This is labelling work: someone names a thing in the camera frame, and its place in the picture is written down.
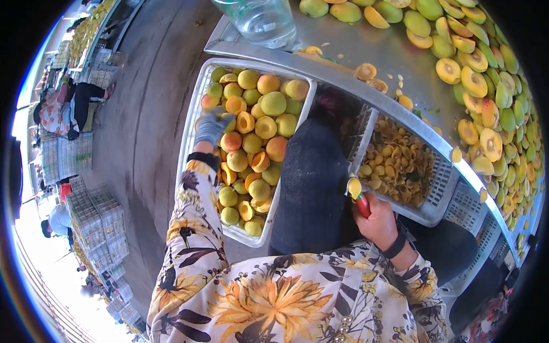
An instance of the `black pants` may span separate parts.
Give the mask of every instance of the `black pants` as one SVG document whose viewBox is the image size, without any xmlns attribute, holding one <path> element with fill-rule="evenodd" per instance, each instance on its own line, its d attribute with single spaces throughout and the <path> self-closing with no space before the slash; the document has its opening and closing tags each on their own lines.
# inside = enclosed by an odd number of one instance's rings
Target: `black pants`
<svg viewBox="0 0 549 343">
<path fill-rule="evenodd" d="M 344 195 L 347 166 L 335 130 L 320 120 L 306 120 L 286 147 L 269 255 L 319 254 L 363 238 Z M 475 237 L 461 226 L 441 221 L 427 228 L 400 221 L 417 238 L 415 246 L 431 262 L 439 286 L 462 273 L 477 255 Z"/>
<path fill-rule="evenodd" d="M 104 96 L 105 90 L 96 85 L 85 82 L 80 82 L 76 85 L 74 90 L 74 119 L 78 123 L 80 131 L 84 129 L 86 120 L 88 120 L 89 99 L 92 97 L 103 98 Z M 75 139 L 78 136 L 79 133 L 74 131 L 71 127 L 67 137 L 69 139 Z"/>
</svg>

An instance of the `gloved hand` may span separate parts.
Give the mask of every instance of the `gloved hand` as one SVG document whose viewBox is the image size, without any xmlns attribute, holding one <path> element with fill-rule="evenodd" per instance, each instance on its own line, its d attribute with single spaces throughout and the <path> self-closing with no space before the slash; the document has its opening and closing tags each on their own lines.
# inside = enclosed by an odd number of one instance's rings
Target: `gloved hand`
<svg viewBox="0 0 549 343">
<path fill-rule="evenodd" d="M 234 119 L 234 115 L 221 118 L 221 114 L 225 112 L 223 106 L 216 106 L 206 113 L 198 122 L 197 137 L 194 140 L 194 145 L 198 142 L 206 141 L 214 147 L 221 139 L 223 131 L 227 125 Z"/>
</svg>

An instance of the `floral clothing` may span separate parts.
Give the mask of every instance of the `floral clothing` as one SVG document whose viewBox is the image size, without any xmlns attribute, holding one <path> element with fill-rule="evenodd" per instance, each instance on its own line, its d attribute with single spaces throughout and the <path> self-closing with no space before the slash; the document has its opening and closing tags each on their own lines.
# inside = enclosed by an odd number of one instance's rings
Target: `floral clothing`
<svg viewBox="0 0 549 343">
<path fill-rule="evenodd" d="M 216 171 L 198 160 L 181 175 L 147 317 L 152 342 L 446 341 L 446 305 L 421 256 L 395 272 L 360 240 L 229 264 L 218 186 Z"/>
</svg>

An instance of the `black wristband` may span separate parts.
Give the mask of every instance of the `black wristband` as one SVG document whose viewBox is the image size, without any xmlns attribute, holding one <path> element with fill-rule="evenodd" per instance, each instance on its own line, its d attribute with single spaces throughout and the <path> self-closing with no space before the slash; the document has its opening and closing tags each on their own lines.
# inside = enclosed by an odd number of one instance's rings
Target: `black wristband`
<svg viewBox="0 0 549 343">
<path fill-rule="evenodd" d="M 396 237 L 396 240 L 393 242 L 393 244 L 387 250 L 381 251 L 380 249 L 379 251 L 385 258 L 394 258 L 402 251 L 402 248 L 404 248 L 406 239 L 406 235 L 403 234 L 402 231 L 399 231 L 399 235 Z"/>
</svg>

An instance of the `light blue shirt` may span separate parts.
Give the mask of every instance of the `light blue shirt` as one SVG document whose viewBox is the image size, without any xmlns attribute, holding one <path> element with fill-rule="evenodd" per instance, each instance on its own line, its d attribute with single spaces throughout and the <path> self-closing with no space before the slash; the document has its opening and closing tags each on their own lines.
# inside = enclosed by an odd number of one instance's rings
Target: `light blue shirt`
<svg viewBox="0 0 549 343">
<path fill-rule="evenodd" d="M 52 209 L 48 221 L 52 231 L 58 235 L 67 236 L 68 228 L 73 228 L 69 210 L 63 205 L 57 205 Z"/>
</svg>

